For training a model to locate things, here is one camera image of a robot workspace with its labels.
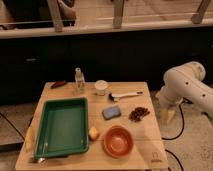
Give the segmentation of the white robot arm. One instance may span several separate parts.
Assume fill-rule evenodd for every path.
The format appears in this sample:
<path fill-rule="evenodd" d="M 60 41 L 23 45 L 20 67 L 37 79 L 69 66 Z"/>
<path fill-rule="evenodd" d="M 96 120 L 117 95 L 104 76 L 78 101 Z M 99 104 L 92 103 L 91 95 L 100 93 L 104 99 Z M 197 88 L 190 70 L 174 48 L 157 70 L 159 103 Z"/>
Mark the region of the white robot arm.
<path fill-rule="evenodd" d="M 184 98 L 199 106 L 213 121 L 213 88 L 203 83 L 206 71 L 196 61 L 168 69 L 163 76 L 164 85 L 159 91 L 159 103 L 169 109 Z"/>

